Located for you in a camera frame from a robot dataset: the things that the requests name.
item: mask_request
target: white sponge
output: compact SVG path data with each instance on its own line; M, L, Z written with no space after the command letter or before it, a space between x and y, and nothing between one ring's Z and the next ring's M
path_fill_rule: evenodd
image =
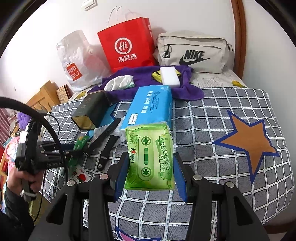
M161 67L160 75L163 85L168 85L170 88L180 88L180 80L174 66Z

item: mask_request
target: wall switch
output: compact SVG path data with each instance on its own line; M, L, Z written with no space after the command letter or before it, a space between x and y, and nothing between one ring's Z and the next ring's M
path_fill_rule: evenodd
M97 4L96 0L86 0L85 2L83 2L81 7L84 11L88 11L97 5L98 4Z

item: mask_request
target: green tissue package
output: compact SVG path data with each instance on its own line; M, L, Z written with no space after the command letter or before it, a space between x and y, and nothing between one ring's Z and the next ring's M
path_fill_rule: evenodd
M126 139L130 168L125 189L173 190L173 140L163 123L129 126Z

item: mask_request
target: black cable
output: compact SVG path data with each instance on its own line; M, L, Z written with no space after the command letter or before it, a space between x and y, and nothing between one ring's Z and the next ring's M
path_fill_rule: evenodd
M54 141L57 145L57 149L59 150L59 152L61 154L61 158L62 158L62 161L64 164L63 167L64 167L65 184L66 184L68 181L68 168L67 168L65 154L64 154L61 142L60 142L57 134L55 133L55 131L52 128L52 126L50 125L50 123L44 118L44 116L41 115L40 113L38 113L36 110L32 109L30 106L28 106L22 102L19 102L17 100L6 98L6 97L0 97L0 108L13 109L13 110L20 111L24 114L27 114L30 117L34 118L35 120L39 121L47 129L49 134L54 139Z
M39 209L38 209L38 213L36 215L36 218L34 219L33 222L36 222L36 220L37 220L37 218L39 216L40 210L41 210L41 204L42 204L42 199L43 199L43 191L44 191L44 184L45 184L45 176L46 176L46 170L44 171L44 175L43 175L42 194L41 194L41 200L40 200L40 204L39 204Z
M58 122L57 118L55 118L55 117L54 117L53 115L51 115L51 114L46 114L46 115L51 116L52 118L54 118L55 121L57 122L58 127L59 127L59 122Z

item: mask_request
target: pink curtain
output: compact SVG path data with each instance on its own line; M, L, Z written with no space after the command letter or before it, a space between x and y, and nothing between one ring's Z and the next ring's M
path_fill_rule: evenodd
M0 109L0 144L7 141L9 137L9 121L8 112L6 109Z

